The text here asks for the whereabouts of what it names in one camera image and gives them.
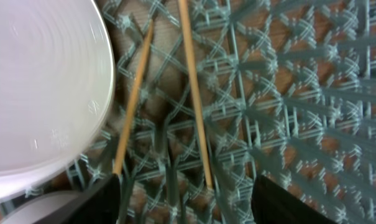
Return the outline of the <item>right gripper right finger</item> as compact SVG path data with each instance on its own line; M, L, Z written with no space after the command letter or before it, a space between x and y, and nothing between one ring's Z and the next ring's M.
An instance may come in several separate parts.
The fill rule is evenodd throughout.
M336 224L267 177L256 177L251 209L256 224Z

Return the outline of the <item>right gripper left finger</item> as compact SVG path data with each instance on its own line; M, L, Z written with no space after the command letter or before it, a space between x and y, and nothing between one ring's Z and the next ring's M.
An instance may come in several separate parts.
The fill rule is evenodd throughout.
M113 174L35 224L115 224L121 201L119 177Z

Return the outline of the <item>grey bowl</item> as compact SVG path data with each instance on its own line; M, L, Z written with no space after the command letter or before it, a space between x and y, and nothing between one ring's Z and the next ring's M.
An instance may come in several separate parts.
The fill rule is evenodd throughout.
M58 191L39 196L11 212L0 223L34 223L76 199L80 194L81 192L75 191Z

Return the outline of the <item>large white plate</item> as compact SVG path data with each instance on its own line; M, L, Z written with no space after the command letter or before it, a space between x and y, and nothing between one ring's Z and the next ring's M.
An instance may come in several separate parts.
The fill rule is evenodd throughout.
M0 200L51 179L88 148L115 82L94 0L0 0Z

